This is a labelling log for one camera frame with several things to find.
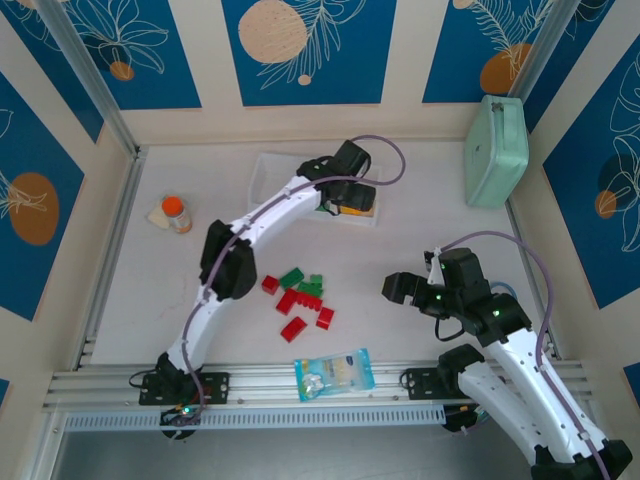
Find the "small bottle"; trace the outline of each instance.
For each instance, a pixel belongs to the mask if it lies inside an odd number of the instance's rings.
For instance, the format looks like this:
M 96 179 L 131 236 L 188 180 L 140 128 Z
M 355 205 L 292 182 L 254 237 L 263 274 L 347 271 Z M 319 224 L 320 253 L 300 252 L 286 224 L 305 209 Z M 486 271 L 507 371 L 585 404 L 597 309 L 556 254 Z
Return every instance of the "small bottle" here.
M 176 232 L 187 233 L 191 230 L 191 217 L 180 197 L 165 197 L 162 200 L 162 211 L 167 216 L 171 228 Z

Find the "snack package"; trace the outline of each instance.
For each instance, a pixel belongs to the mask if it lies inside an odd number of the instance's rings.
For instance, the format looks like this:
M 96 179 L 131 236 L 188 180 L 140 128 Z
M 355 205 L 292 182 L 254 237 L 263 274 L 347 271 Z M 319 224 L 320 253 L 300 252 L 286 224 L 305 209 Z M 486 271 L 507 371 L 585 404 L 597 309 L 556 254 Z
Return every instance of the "snack package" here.
M 323 358 L 303 358 L 294 365 L 301 402 L 376 386 L 366 348 Z

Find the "orange bottle cap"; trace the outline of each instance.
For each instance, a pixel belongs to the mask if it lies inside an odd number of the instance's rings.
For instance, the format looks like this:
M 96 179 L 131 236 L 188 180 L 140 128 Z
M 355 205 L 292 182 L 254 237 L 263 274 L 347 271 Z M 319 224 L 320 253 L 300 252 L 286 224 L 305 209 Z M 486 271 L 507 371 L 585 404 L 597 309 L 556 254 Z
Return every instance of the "orange bottle cap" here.
M 162 201 L 162 211 L 169 217 L 177 217 L 184 210 L 180 197 L 167 197 Z

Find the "plastic container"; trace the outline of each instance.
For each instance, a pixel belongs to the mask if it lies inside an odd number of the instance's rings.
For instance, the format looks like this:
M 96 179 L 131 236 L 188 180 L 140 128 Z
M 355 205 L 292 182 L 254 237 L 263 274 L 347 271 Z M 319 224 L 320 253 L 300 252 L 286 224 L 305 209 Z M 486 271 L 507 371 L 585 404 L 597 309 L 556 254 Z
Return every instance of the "plastic container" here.
M 191 217 L 180 197 L 169 195 L 162 199 L 162 211 L 169 220 L 169 225 L 178 233 L 191 230 Z
M 522 101 L 486 95 L 464 149 L 468 205 L 499 208 L 529 163 Z
M 295 176 L 300 164 L 312 158 L 317 158 L 317 156 L 261 153 L 253 170 L 249 186 L 249 211 L 253 211 L 279 192 Z M 366 178 L 379 180 L 380 172 L 380 167 L 372 165 Z M 372 211 L 357 212 L 354 210 L 347 213 L 349 212 L 348 209 L 342 209 L 341 214 L 337 217 L 333 217 L 327 212 L 314 211 L 304 218 L 375 227 L 378 223 L 378 212 L 380 211 L 379 193 L 380 189 L 377 189 L 376 201 Z

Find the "purple cable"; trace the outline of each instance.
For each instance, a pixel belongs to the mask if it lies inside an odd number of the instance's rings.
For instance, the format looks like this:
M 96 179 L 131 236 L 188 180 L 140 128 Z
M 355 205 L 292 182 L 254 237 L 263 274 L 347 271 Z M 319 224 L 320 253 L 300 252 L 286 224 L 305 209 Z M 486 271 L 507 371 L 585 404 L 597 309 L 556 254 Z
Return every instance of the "purple cable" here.
M 238 230 L 229 239 L 229 241 L 225 244 L 222 250 L 220 250 L 220 254 L 218 255 L 218 258 L 216 258 L 216 261 L 214 262 L 213 267 L 211 268 L 211 272 L 209 273 L 209 277 L 207 278 L 207 283 L 204 288 L 203 300 L 209 299 L 209 296 L 210 296 L 209 292 L 210 292 L 211 285 L 213 284 L 213 279 L 218 274 L 218 270 L 220 270 L 220 266 L 222 265 L 222 261 L 224 260 L 224 257 L 227 255 L 227 253 L 229 253 L 229 250 L 231 250 L 236 240 L 238 240 L 245 231 L 251 228 L 251 225 L 253 225 L 256 222 L 256 220 L 258 220 L 262 215 L 267 213 L 271 208 L 275 207 L 278 203 L 289 198 L 291 195 L 298 193 L 300 190 L 304 190 L 305 188 L 309 188 L 309 187 L 319 185 L 321 183 L 326 183 L 326 182 L 346 180 L 350 182 L 363 183 L 365 185 L 383 187 L 387 185 L 392 185 L 396 183 L 398 180 L 400 180 L 404 175 L 405 170 L 407 169 L 407 160 L 404 154 L 402 153 L 402 150 L 400 150 L 400 148 L 388 138 L 385 138 L 379 135 L 359 135 L 357 137 L 352 138 L 351 141 L 357 142 L 359 140 L 367 140 L 367 139 L 380 140 L 381 142 L 384 142 L 387 145 L 391 146 L 391 148 L 393 148 L 396 151 L 396 153 L 400 157 L 402 166 L 400 168 L 400 173 L 398 173 L 398 175 L 395 178 L 391 180 L 380 181 L 380 180 L 371 180 L 371 179 L 360 178 L 360 177 L 335 175 L 332 177 L 320 178 L 318 180 L 313 180 L 313 181 L 304 183 L 302 185 L 299 185 L 298 187 L 292 188 L 288 194 L 282 194 L 279 197 L 276 197 L 271 202 L 263 206 L 260 210 L 258 210 L 258 212 L 249 219 L 248 225 L 243 225 L 240 228 L 240 230 Z M 196 384 L 196 388 L 198 389 L 198 397 L 200 399 L 200 404 L 198 406 L 198 410 L 192 416 L 176 417 L 174 419 L 175 422 L 173 422 L 173 424 L 175 426 L 180 426 L 180 427 L 185 425 L 193 425 L 197 423 L 198 420 L 200 419 L 200 416 L 202 415 L 202 412 L 206 408 L 205 398 L 204 398 L 204 389 L 202 388 L 202 383 L 200 383 L 200 379 L 198 378 L 198 375 L 196 374 L 195 370 L 193 369 L 193 366 L 191 365 L 191 362 L 189 361 L 189 354 L 187 352 L 187 336 L 189 334 L 189 328 L 191 327 L 191 323 L 193 322 L 193 319 L 195 318 L 196 314 L 200 310 L 201 306 L 202 304 L 198 303 L 198 305 L 196 305 L 195 308 L 191 311 L 191 313 L 189 314 L 189 317 L 187 318 L 187 322 L 184 325 L 184 329 L 182 330 L 182 358 L 187 367 L 187 371 L 189 372 L 189 375 L 191 375 L 191 378 L 193 379 L 193 382 Z
M 567 400 L 564 398 L 564 395 L 562 395 L 562 392 L 553 382 L 549 374 L 545 371 L 544 368 L 542 368 L 544 335 L 549 330 L 549 324 L 551 323 L 551 310 L 553 309 L 553 302 L 555 301 L 555 292 L 553 289 L 553 282 L 551 281 L 551 275 L 549 274 L 549 270 L 547 269 L 542 259 L 529 245 L 527 245 L 524 241 L 520 240 L 519 238 L 516 238 L 512 235 L 508 235 L 506 233 L 496 232 L 493 230 L 483 230 L 480 232 L 475 232 L 475 233 L 470 233 L 469 235 L 465 235 L 464 237 L 456 240 L 455 242 L 452 242 L 449 245 L 446 245 L 445 247 L 443 247 L 442 251 L 444 252 L 445 250 L 449 250 L 455 247 L 456 245 L 459 245 L 462 242 L 465 242 L 471 238 L 480 237 L 483 235 L 493 235 L 496 237 L 502 237 L 502 238 L 506 238 L 507 240 L 511 240 L 512 242 L 524 248 L 526 252 L 531 256 L 531 258 L 533 258 L 533 260 L 538 264 L 538 267 L 542 272 L 542 276 L 544 277 L 544 281 L 547 284 L 547 308 L 544 312 L 544 319 L 542 320 L 542 325 L 540 326 L 538 339 L 536 340 L 536 365 L 538 366 L 538 370 L 542 374 L 542 378 L 544 378 L 544 380 L 549 385 L 549 388 L 553 391 L 554 395 L 558 398 L 558 401 L 562 404 L 563 408 L 566 410 L 567 414 L 571 418 L 571 421 L 573 422 L 575 427 L 578 429 L 578 432 L 581 435 L 586 433 L 586 430 L 582 425 L 582 422 L 580 422 L 578 415 L 576 415 L 576 413 L 573 411 L 573 409 L 571 408 L 571 405 L 569 405 L 569 402 L 567 402 Z M 589 448 L 589 451 L 593 455 L 593 458 L 595 458 L 596 463 L 598 464 L 598 468 L 600 468 L 600 473 L 602 473 L 602 478 L 604 480 L 611 480 L 611 477 L 609 476 L 609 472 L 607 471 L 607 467 L 605 466 L 604 461 L 600 456 L 600 453 L 596 449 L 596 446 L 593 444 L 593 441 L 587 437 L 587 439 L 584 440 L 584 442 L 587 444 L 587 447 Z

